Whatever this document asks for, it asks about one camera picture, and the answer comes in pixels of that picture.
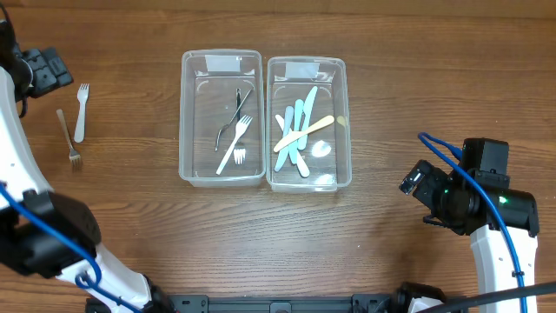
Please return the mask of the small silver metal fork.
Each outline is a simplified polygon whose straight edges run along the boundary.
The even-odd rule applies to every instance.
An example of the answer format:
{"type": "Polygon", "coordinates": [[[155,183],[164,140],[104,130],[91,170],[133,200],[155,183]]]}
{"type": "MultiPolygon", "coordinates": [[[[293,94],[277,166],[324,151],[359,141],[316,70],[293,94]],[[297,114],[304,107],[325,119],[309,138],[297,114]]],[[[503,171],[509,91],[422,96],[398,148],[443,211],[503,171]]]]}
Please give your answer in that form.
{"type": "Polygon", "coordinates": [[[65,120],[65,116],[61,109],[56,110],[56,115],[60,124],[62,125],[63,134],[66,138],[66,142],[69,146],[69,160],[72,166],[73,171],[80,170],[83,166],[83,161],[81,154],[74,148],[73,142],[70,138],[69,129],[65,120]]]}

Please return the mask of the beige plastic knife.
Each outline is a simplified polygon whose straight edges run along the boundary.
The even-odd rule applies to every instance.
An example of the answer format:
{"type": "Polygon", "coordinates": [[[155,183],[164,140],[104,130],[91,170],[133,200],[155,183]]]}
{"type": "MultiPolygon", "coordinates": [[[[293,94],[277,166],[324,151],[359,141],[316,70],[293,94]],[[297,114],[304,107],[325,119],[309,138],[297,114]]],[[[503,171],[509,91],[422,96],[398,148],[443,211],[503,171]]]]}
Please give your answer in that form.
{"type": "Polygon", "coordinates": [[[291,131],[286,136],[284,136],[273,148],[274,152],[279,152],[280,150],[286,148],[292,142],[296,141],[297,139],[308,136],[310,133],[315,132],[317,130],[323,129],[330,124],[333,124],[335,121],[334,116],[326,116],[323,117],[318,122],[313,123],[312,125],[308,126],[305,130],[300,131],[291,131]]]}

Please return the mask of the white plastic knife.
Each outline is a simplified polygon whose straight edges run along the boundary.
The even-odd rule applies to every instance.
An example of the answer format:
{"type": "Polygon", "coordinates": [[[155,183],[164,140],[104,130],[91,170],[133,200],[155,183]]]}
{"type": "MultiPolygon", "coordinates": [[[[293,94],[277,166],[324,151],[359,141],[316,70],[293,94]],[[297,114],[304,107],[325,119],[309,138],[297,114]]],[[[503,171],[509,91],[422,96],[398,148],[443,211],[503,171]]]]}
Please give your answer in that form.
{"type": "MultiPolygon", "coordinates": [[[[293,106],[288,106],[286,108],[283,129],[282,129],[283,137],[285,137],[290,131],[290,126],[294,118],[294,113],[295,113],[295,109],[293,106]]],[[[282,168],[283,164],[286,162],[287,157],[288,157],[288,149],[283,148],[282,150],[280,150],[275,164],[275,172],[278,172],[282,168]]]]}
{"type": "MultiPolygon", "coordinates": [[[[284,118],[280,115],[275,115],[275,119],[276,119],[276,122],[278,123],[278,125],[280,126],[281,130],[283,130],[284,118]]],[[[299,170],[301,177],[307,178],[310,175],[309,168],[308,168],[307,164],[305,163],[304,159],[302,158],[302,155],[301,155],[300,152],[297,152],[296,167],[299,170]]]]}

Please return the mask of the light blue plastic knife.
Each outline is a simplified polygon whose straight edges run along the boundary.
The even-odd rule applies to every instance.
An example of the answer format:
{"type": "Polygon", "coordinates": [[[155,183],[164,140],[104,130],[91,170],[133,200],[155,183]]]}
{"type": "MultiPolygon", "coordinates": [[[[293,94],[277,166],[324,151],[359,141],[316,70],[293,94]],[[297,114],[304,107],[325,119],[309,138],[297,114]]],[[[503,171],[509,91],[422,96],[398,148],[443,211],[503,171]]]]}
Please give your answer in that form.
{"type": "MultiPolygon", "coordinates": [[[[310,118],[312,115],[312,110],[314,107],[314,100],[316,98],[316,94],[318,92],[318,87],[314,86],[311,91],[309,91],[308,96],[305,100],[304,106],[303,106],[303,113],[304,113],[304,119],[303,119],[303,125],[301,126],[302,130],[306,130],[308,128],[308,126],[310,125],[310,118]]],[[[299,150],[304,150],[307,146],[308,143],[308,135],[305,135],[303,137],[300,137],[298,139],[298,148],[299,150]]]]}

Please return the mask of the pale blue plastic knife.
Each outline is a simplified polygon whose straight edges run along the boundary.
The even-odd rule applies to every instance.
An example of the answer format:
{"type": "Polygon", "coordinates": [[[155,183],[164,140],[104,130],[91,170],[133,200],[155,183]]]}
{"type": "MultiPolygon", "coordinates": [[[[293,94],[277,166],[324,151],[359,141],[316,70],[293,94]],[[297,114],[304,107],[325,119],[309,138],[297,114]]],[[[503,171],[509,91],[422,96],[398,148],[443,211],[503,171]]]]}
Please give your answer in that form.
{"type": "MultiPolygon", "coordinates": [[[[301,118],[303,115],[304,102],[301,99],[295,101],[295,116],[294,116],[294,128],[293,131],[299,131],[301,127],[301,118]]],[[[289,156],[292,164],[297,164],[297,153],[298,153],[298,139],[293,141],[289,145],[289,156]]]]}

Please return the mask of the black handled metal fork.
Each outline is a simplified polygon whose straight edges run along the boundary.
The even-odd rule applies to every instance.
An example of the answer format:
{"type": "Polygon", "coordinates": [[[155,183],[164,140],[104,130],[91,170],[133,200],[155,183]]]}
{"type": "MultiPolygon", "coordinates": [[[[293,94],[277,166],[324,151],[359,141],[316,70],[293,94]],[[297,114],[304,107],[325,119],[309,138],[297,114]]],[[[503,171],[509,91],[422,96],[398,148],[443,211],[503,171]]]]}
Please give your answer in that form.
{"type": "MultiPolygon", "coordinates": [[[[242,93],[240,89],[236,90],[236,104],[237,104],[237,121],[241,119],[241,105],[242,93]]],[[[241,141],[238,141],[233,150],[234,160],[236,165],[243,165],[246,157],[246,149],[241,141]]]]}

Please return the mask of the thin white plastic fork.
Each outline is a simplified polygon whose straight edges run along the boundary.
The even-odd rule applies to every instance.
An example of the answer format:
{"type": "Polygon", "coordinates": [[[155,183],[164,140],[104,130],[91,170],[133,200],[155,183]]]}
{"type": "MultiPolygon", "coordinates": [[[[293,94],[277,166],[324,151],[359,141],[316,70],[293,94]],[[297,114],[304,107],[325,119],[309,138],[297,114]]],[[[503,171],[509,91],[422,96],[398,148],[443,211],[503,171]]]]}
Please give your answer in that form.
{"type": "Polygon", "coordinates": [[[234,163],[236,165],[242,165],[245,163],[247,157],[247,150],[242,147],[237,148],[237,145],[241,141],[245,133],[247,132],[248,126],[251,124],[252,120],[253,117],[251,116],[242,116],[239,121],[236,121],[234,123],[235,126],[234,138],[216,170],[216,175],[219,176],[222,174],[231,157],[234,158],[234,163]]]}

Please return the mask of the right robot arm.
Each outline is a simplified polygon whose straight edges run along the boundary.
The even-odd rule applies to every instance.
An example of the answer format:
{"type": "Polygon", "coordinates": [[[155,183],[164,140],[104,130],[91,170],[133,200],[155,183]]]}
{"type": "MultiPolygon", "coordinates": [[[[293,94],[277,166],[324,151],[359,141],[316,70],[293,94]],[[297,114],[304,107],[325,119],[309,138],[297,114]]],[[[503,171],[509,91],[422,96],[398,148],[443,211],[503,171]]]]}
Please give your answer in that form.
{"type": "Polygon", "coordinates": [[[452,169],[420,160],[400,183],[429,209],[424,223],[470,237],[480,293],[532,286],[538,208],[532,194],[510,187],[508,143],[468,138],[462,148],[449,145],[446,156],[437,148],[440,139],[425,132],[418,138],[452,169]]]}

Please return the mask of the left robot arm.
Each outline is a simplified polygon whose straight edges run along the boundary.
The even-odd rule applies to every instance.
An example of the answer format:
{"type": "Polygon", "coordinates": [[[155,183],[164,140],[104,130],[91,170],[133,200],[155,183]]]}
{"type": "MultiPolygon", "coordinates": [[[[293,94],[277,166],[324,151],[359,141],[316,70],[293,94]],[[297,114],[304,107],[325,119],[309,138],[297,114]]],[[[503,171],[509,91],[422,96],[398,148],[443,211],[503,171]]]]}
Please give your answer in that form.
{"type": "Polygon", "coordinates": [[[74,284],[89,293],[88,312],[174,312],[160,287],[103,245],[89,207],[57,194],[39,170],[21,124],[28,100],[73,78],[55,49],[20,50],[1,14],[1,263],[74,284]]]}

